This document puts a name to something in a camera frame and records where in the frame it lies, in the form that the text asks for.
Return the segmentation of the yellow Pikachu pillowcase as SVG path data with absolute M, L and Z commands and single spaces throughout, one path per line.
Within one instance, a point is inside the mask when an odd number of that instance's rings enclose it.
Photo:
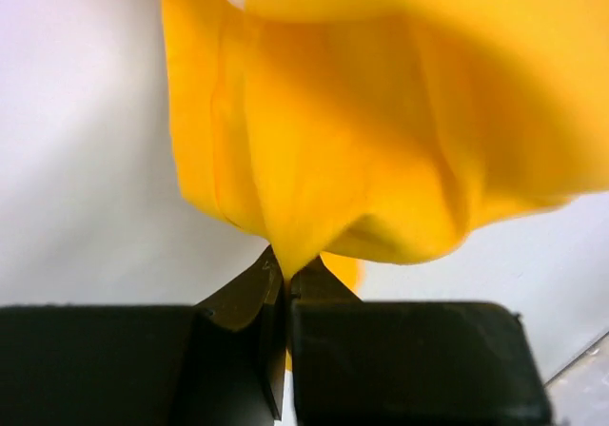
M 375 300 L 608 329 L 608 0 L 161 0 L 183 196 Z

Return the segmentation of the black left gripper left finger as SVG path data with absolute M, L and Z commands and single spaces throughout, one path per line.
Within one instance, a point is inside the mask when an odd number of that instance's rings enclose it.
M 1 310 L 5 425 L 271 425 L 285 377 L 271 250 L 195 305 Z

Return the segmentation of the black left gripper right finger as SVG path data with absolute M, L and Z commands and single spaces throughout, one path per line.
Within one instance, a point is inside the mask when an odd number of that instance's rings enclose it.
M 548 425 L 519 315 L 492 302 L 365 301 L 321 261 L 290 283 L 301 425 Z

